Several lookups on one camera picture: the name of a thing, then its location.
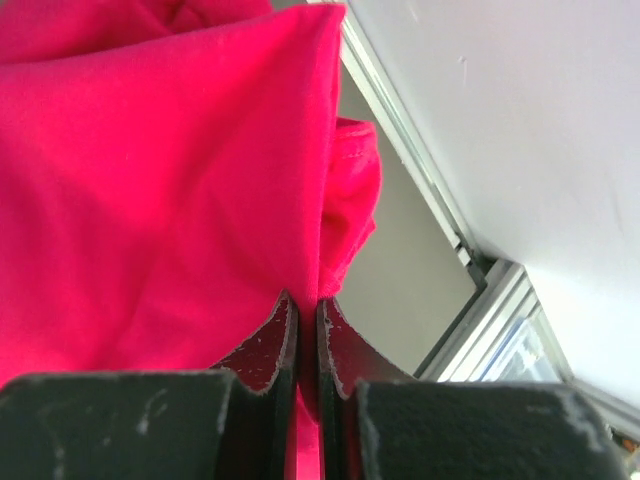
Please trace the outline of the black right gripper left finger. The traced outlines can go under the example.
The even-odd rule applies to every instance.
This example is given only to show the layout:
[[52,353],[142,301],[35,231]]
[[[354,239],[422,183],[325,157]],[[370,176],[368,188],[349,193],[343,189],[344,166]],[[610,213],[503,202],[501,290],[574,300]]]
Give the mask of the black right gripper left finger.
[[18,377],[1,391],[5,479],[292,479],[299,312],[211,368]]

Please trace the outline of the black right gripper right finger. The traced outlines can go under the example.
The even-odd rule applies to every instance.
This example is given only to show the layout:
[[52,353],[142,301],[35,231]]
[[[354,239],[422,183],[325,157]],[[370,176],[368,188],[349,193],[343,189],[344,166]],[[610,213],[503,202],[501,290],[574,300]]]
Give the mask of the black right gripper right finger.
[[545,383],[437,383],[390,363],[326,299],[316,313],[325,479],[624,479],[596,410]]

